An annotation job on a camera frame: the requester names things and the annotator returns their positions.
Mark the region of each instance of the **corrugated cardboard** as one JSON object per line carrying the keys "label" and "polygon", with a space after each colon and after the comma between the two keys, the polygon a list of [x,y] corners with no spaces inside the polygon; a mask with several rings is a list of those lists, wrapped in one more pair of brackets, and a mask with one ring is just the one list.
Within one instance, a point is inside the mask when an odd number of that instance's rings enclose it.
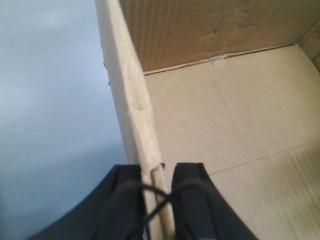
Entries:
{"label": "corrugated cardboard", "polygon": [[145,78],[168,185],[202,162],[259,239],[320,239],[320,74],[298,45]]}
{"label": "corrugated cardboard", "polygon": [[143,70],[296,44],[319,0],[120,0]]}
{"label": "corrugated cardboard", "polygon": [[[145,183],[167,191],[149,94],[120,4],[117,0],[97,0],[96,9],[104,64],[128,161],[140,163]],[[147,212],[161,200],[150,192],[144,197]],[[150,235],[154,240],[172,239],[171,207],[165,207],[161,215],[150,222]]]}
{"label": "corrugated cardboard", "polygon": [[[203,162],[259,239],[320,239],[320,1],[96,6],[128,161],[144,182],[165,190],[177,162]],[[145,194],[149,212],[159,201]],[[150,229],[173,237],[169,207]]]}

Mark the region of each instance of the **black object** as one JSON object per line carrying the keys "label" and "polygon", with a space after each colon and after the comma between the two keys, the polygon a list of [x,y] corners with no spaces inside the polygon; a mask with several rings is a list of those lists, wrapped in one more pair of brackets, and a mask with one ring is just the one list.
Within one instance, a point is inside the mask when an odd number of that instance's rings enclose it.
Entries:
{"label": "black object", "polygon": [[201,182],[203,189],[181,191],[172,202],[177,240],[258,240],[219,193],[202,163],[178,163],[172,191],[187,182]]}
{"label": "black object", "polygon": [[[28,240],[121,240],[141,223],[144,214],[142,191],[114,192],[128,182],[141,182],[138,165],[115,165],[101,183],[73,210]],[[142,231],[132,240],[142,240]]]}

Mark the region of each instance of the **black cable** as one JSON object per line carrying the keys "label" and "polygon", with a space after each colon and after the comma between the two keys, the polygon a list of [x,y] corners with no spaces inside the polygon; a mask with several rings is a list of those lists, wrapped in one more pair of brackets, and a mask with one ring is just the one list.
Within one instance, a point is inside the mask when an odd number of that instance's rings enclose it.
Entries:
{"label": "black cable", "polygon": [[[140,185],[136,185],[136,187],[144,187],[146,190],[153,191],[155,193],[160,193],[164,199],[156,206],[156,208],[145,217],[145,219],[142,221],[141,224],[139,224],[136,228],[130,231],[130,233],[124,238],[124,240],[130,240],[132,237],[134,237],[137,233],[141,231],[143,227],[145,227],[151,220],[152,218],[169,202],[172,203],[173,199],[177,197],[177,195],[186,189],[193,189],[193,188],[200,188],[202,189],[206,194],[208,194],[208,197],[211,198],[212,195],[212,189],[209,187],[209,185],[199,181],[199,180],[189,180],[181,183],[180,185],[177,186],[177,188],[172,191],[170,194],[166,194],[165,192],[161,191],[160,189],[154,187],[154,186],[149,186],[143,183],[140,183]],[[186,229],[189,233],[189,235],[192,237],[192,239],[196,240],[195,235],[193,234],[189,224],[187,222],[184,222]]]}

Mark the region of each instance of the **white surface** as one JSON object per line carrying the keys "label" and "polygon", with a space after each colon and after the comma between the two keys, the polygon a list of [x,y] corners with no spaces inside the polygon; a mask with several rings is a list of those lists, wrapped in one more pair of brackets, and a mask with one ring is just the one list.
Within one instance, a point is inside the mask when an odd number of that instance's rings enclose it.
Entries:
{"label": "white surface", "polygon": [[93,0],[0,2],[0,239],[24,239],[126,163]]}

